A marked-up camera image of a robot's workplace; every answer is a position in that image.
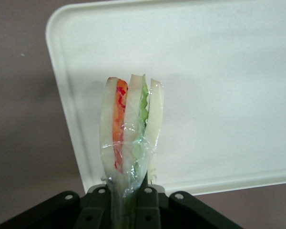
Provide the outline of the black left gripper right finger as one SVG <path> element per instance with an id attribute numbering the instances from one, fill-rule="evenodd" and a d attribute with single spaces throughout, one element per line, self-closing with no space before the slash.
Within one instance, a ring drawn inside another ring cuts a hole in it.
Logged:
<path id="1" fill-rule="evenodd" d="M 185 191 L 167 196 L 149 185 L 137 196 L 136 229 L 240 229 L 241 226 Z"/>

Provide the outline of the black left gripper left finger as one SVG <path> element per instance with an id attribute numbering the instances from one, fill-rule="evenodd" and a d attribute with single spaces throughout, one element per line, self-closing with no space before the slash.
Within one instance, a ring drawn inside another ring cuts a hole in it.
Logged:
<path id="1" fill-rule="evenodd" d="M 93 186 L 83 197 L 64 191 L 1 223 L 0 229 L 109 229 L 110 201 L 106 186 Z"/>

